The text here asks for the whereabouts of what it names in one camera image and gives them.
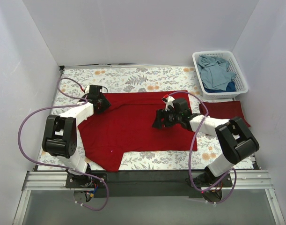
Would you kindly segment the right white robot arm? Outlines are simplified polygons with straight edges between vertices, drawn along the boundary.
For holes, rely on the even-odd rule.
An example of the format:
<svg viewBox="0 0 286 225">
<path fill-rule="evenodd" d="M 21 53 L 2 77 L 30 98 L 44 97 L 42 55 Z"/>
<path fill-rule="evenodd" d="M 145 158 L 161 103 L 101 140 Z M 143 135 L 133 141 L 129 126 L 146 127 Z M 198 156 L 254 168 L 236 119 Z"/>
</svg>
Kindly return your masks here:
<svg viewBox="0 0 286 225">
<path fill-rule="evenodd" d="M 164 109 L 156 112 L 153 127 L 161 129 L 176 124 L 190 132 L 198 132 L 217 137 L 222 153 L 197 177 L 189 177 L 191 186 L 198 184 L 216 186 L 230 170 L 245 158 L 259 150 L 259 143 L 240 117 L 215 119 L 199 113 L 192 113 L 184 98 L 165 95 Z"/>
</svg>

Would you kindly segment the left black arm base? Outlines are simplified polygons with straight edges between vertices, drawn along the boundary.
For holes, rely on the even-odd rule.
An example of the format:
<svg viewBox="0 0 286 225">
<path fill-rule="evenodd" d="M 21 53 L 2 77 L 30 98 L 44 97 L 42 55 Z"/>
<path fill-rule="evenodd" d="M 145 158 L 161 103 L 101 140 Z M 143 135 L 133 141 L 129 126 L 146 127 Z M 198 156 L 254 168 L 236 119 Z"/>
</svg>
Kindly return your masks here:
<svg viewBox="0 0 286 225">
<path fill-rule="evenodd" d="M 86 175 L 75 175 L 69 173 L 66 179 L 66 188 L 105 188 L 102 181 Z"/>
</svg>

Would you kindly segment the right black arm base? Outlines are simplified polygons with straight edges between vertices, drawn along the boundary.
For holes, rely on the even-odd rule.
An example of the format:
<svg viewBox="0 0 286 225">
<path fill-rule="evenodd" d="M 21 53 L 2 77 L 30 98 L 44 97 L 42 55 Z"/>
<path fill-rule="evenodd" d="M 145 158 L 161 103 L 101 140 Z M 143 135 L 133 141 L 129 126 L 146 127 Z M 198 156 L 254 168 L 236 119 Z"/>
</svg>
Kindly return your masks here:
<svg viewBox="0 0 286 225">
<path fill-rule="evenodd" d="M 210 181 L 209 183 L 205 182 L 205 177 L 202 173 L 193 173 L 195 177 L 193 177 L 194 184 L 197 188 L 207 188 L 212 186 L 218 179 Z M 227 174 L 214 188 L 230 188 L 233 186 L 232 179 L 230 174 Z"/>
</svg>

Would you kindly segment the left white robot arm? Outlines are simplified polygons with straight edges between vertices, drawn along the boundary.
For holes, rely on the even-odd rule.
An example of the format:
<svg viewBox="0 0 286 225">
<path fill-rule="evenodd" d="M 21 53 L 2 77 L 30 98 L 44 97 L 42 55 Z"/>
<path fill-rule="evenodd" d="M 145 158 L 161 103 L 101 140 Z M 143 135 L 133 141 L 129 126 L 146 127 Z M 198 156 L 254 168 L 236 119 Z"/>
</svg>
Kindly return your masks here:
<svg viewBox="0 0 286 225">
<path fill-rule="evenodd" d="M 110 107 L 110 102 L 103 94 L 106 87 L 89 85 L 83 99 L 76 107 L 61 113 L 49 115 L 46 120 L 42 149 L 59 159 L 68 172 L 77 175 L 76 181 L 81 187 L 89 187 L 93 177 L 87 172 L 89 165 L 77 151 L 78 125 L 94 114 L 100 114 Z"/>
</svg>

